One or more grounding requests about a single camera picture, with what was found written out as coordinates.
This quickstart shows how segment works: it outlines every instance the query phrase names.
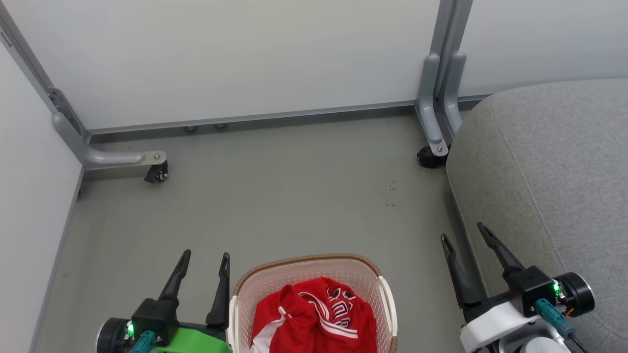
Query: white wall panel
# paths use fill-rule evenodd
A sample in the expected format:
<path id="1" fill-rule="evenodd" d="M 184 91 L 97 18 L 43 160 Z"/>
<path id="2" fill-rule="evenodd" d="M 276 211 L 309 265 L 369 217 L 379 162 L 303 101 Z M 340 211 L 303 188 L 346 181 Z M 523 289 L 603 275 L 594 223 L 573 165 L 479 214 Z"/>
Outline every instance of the white wall panel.
<path id="1" fill-rule="evenodd" d="M 0 45 L 0 342 L 28 352 L 81 165 Z"/>
<path id="2" fill-rule="evenodd" d="M 416 98 L 439 0 L 3 0 L 87 129 Z"/>
<path id="3" fill-rule="evenodd" d="M 626 0 L 475 0 L 459 95 L 628 76 Z"/>

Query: white stripe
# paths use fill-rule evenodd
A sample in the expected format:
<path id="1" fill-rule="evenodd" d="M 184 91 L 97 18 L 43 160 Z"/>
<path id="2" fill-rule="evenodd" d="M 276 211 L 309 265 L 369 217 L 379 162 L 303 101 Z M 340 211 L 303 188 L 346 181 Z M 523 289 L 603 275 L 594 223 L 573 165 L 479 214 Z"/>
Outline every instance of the white stripe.
<path id="1" fill-rule="evenodd" d="M 353 300 L 353 299 L 355 299 L 355 295 L 353 295 L 351 298 L 349 298 L 349 297 L 347 296 L 347 294 L 346 294 L 346 293 L 347 293 L 346 291 L 342 292 L 342 296 L 344 296 L 344 297 L 345 297 L 346 299 L 348 299 L 348 300 Z"/>
<path id="2" fill-rule="evenodd" d="M 286 310 L 283 310 L 282 307 L 279 307 L 279 313 L 281 314 L 281 318 L 279 320 L 269 322 L 264 328 L 253 338 L 253 344 L 251 345 L 252 353 L 270 353 L 271 351 L 271 341 L 273 340 L 273 336 L 279 326 L 281 326 L 285 321 Z"/>
<path id="3" fill-rule="evenodd" d="M 325 304 L 323 304 L 322 301 L 320 301 L 320 299 L 318 299 L 317 297 L 313 296 L 311 293 L 308 293 L 306 291 L 302 291 L 299 293 L 299 296 L 301 295 L 309 295 L 312 298 L 314 298 L 318 304 L 320 305 L 321 309 L 323 310 L 323 313 L 325 314 L 325 320 L 329 320 L 329 311 L 327 310 L 327 306 L 325 306 Z"/>
<path id="4" fill-rule="evenodd" d="M 323 329 L 325 331 L 331 333 L 331 334 L 348 337 L 350 339 L 356 339 L 357 338 L 357 333 L 356 334 L 350 334 L 348 332 L 343 331 L 343 330 L 345 330 L 344 327 L 340 327 L 340 326 L 336 326 L 336 325 L 334 325 L 332 323 L 328 323 L 328 322 L 324 321 L 323 318 L 320 318 L 320 317 L 318 319 L 323 324 L 323 326 L 322 326 Z"/>
<path id="5" fill-rule="evenodd" d="M 347 332 L 348 334 L 356 334 L 357 335 L 357 330 L 353 330 L 353 329 L 348 329 L 347 327 L 342 327 L 342 326 L 337 326 L 329 321 L 325 321 L 323 320 L 323 318 L 319 317 L 319 319 L 321 320 L 321 322 L 323 323 L 323 325 L 329 326 L 333 329 L 338 329 L 344 332 Z"/>
<path id="6" fill-rule="evenodd" d="M 335 320 L 338 317 L 338 312 L 339 311 L 344 311 L 342 315 L 346 315 L 349 313 L 349 308 L 347 307 L 347 304 L 345 304 L 344 301 L 340 301 L 334 305 L 332 305 L 332 311 L 333 311 L 333 319 Z"/>
<path id="7" fill-rule="evenodd" d="M 345 327 L 341 327 L 341 326 L 336 326 L 333 323 L 329 322 L 329 312 L 327 311 L 327 307 L 325 305 L 323 305 L 323 303 L 315 296 L 313 296 L 311 293 L 308 293 L 306 291 L 302 291 L 299 293 L 299 295 L 309 295 L 312 298 L 314 298 L 318 304 L 320 304 L 322 310 L 324 310 L 325 312 L 325 318 L 323 318 L 323 315 L 321 315 L 320 311 L 318 310 L 318 306 L 314 305 L 314 307 L 317 310 L 317 314 L 318 314 L 318 319 L 320 320 L 322 327 L 325 331 L 330 332 L 331 334 L 335 334 L 335 335 L 340 335 L 340 336 L 344 336 L 344 337 L 348 337 L 350 339 L 356 339 L 357 338 L 357 330 L 352 330 L 352 329 L 347 329 Z"/>

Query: caster wheel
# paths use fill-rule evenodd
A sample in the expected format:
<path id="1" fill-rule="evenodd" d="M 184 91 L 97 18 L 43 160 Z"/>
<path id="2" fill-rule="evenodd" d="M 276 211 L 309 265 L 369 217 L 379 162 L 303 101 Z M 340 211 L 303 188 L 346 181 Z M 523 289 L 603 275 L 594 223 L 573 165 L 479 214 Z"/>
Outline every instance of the caster wheel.
<path id="1" fill-rule="evenodd" d="M 154 182 L 163 182 L 168 178 L 168 161 L 164 161 L 160 165 L 151 165 L 151 168 L 148 170 L 146 174 L 146 178 L 144 178 L 145 182 L 154 183 Z"/>
<path id="2" fill-rule="evenodd" d="M 435 169 L 443 164 L 443 158 L 435 156 L 429 146 L 421 148 L 419 153 L 416 154 L 419 159 L 419 163 L 425 168 Z"/>
<path id="3" fill-rule="evenodd" d="M 158 182 L 163 182 L 166 179 L 168 179 L 168 173 L 162 173 L 162 172 L 157 174 L 157 177 L 155 178 L 155 180 L 157 180 Z"/>

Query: sofa cushion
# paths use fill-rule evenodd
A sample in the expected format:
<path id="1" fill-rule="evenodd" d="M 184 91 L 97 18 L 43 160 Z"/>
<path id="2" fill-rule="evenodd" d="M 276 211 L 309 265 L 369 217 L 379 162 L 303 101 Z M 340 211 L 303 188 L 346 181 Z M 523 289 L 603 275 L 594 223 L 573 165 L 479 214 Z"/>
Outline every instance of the sofa cushion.
<path id="1" fill-rule="evenodd" d="M 447 173 L 490 295 L 502 268 L 475 224 L 526 266 L 573 271 L 596 309 L 571 319 L 591 352 L 628 352 L 628 79 L 493 95 L 458 131 Z"/>

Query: cable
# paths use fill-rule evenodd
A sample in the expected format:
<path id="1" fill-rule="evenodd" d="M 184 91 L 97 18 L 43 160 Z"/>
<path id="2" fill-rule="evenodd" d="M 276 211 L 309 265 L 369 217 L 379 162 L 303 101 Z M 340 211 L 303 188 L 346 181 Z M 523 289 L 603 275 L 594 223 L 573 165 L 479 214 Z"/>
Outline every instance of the cable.
<path id="1" fill-rule="evenodd" d="M 582 343 L 581 343 L 581 342 L 580 342 L 580 341 L 576 338 L 576 335 L 574 335 L 574 334 L 569 334 L 568 336 L 569 336 L 569 338 L 571 338 L 571 340 L 573 341 L 573 343 L 574 343 L 575 345 L 577 345 L 577 346 L 578 346 L 578 348 L 580 348 L 580 350 L 581 350 L 583 353 L 589 353 L 588 349 L 586 349 L 586 348 L 585 348 L 585 346 L 584 346 L 584 345 L 583 345 L 583 344 L 582 344 Z"/>

